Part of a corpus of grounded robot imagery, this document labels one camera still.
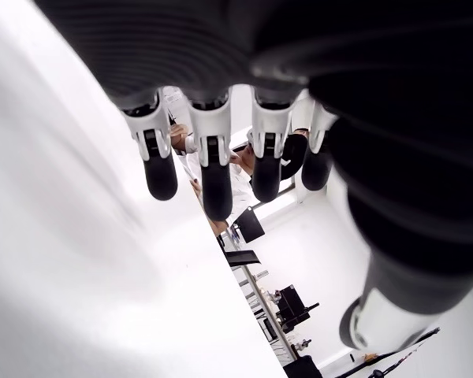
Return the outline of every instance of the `white surface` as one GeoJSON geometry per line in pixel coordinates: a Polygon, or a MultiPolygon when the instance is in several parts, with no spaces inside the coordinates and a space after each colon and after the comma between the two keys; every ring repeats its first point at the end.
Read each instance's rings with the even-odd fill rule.
{"type": "Polygon", "coordinates": [[[273,222],[263,222],[263,228],[266,234],[248,244],[262,262],[251,265],[251,271],[270,272],[259,285],[275,291],[293,284],[305,306],[320,303],[309,320],[295,327],[296,341],[312,339],[304,353],[316,365],[347,353],[338,327],[344,311],[363,290],[365,246],[347,232],[322,193],[280,213],[273,222]]]}
{"type": "Polygon", "coordinates": [[[176,167],[152,199],[87,69],[0,1],[1,378],[285,376],[176,167]]]}
{"type": "MultiPolygon", "coordinates": [[[[473,378],[473,298],[468,295],[456,308],[444,314],[438,324],[441,331],[429,338],[417,352],[404,361],[396,370],[389,374],[392,378],[473,378]]],[[[407,354],[396,354],[379,363],[367,367],[351,378],[367,378],[374,369],[381,371],[396,363],[407,354]]],[[[352,369],[360,363],[353,364],[350,358],[343,357],[341,361],[321,369],[325,378],[333,378],[352,369]]]]}

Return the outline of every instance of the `white wall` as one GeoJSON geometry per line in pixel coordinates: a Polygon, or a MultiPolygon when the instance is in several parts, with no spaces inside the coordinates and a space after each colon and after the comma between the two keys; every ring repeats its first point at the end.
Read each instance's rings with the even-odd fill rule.
{"type": "Polygon", "coordinates": [[[367,269],[365,246],[350,232],[328,203],[315,194],[274,222],[263,225],[266,234],[252,243],[262,265],[252,272],[269,270],[259,285],[269,291],[293,284],[305,306],[316,302],[311,319],[295,328],[299,340],[312,339],[305,350],[317,366],[345,354],[340,341],[340,319],[359,297],[367,269]]]}
{"type": "MultiPolygon", "coordinates": [[[[441,331],[428,339],[412,356],[390,373],[392,378],[473,378],[473,297],[468,295],[456,308],[440,318],[441,331]]],[[[374,369],[381,371],[396,363],[405,352],[367,367],[353,378],[367,378],[374,369]]],[[[344,358],[345,364],[333,363],[321,369],[324,378],[334,378],[356,367],[344,358]]]]}
{"type": "Polygon", "coordinates": [[[233,86],[231,93],[231,134],[252,125],[251,87],[246,84],[233,86]]]}

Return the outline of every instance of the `robotic hand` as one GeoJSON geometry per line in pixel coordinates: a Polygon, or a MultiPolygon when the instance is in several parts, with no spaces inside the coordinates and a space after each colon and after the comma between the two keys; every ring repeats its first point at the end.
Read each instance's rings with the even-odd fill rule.
{"type": "Polygon", "coordinates": [[[182,89],[215,220],[231,211],[228,88],[254,87],[253,190],[270,201],[289,112],[308,87],[318,104],[304,182],[322,187],[333,159],[372,251],[363,294],[341,321],[345,344],[409,346],[473,288],[473,4],[36,3],[123,110],[163,200],[177,178],[160,88],[182,89]]]}

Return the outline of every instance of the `black rubber fingertip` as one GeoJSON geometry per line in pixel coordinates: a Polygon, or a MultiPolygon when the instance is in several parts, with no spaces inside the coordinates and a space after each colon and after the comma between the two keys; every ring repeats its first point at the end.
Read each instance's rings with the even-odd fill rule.
{"type": "Polygon", "coordinates": [[[271,202],[278,194],[281,183],[281,159],[256,158],[252,175],[252,191],[261,202],[271,202]]]}
{"type": "Polygon", "coordinates": [[[147,188],[154,198],[168,201],[177,193],[177,174],[172,154],[165,159],[160,156],[151,157],[143,162],[143,167],[147,188]]]}
{"type": "Polygon", "coordinates": [[[301,181],[309,191],[320,191],[326,185],[330,177],[331,156],[327,152],[319,151],[314,154],[307,149],[301,171],[301,181]]]}
{"type": "Polygon", "coordinates": [[[202,189],[205,214],[213,221],[225,221],[233,208],[229,164],[202,167],[202,189]]]}
{"type": "Polygon", "coordinates": [[[341,317],[340,327],[338,333],[340,334],[340,340],[347,347],[357,349],[356,345],[352,341],[350,333],[350,320],[354,309],[359,305],[359,298],[357,298],[344,312],[344,315],[341,317]]]}

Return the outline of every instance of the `white panel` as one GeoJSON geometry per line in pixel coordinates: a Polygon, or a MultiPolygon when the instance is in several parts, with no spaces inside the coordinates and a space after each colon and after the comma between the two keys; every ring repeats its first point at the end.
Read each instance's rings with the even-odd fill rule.
{"type": "Polygon", "coordinates": [[[148,193],[119,112],[0,1],[0,377],[284,377],[176,159],[148,193]]]}

